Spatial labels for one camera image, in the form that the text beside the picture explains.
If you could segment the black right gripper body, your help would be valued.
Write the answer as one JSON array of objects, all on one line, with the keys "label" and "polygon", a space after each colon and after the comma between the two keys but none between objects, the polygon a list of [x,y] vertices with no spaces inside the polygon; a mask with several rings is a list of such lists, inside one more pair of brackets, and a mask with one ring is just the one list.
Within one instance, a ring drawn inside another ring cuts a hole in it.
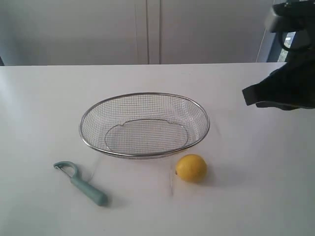
[{"label": "black right gripper body", "polygon": [[291,53],[290,60],[272,76],[273,95],[277,98],[314,98],[315,97],[315,34],[307,33],[310,49]]}]

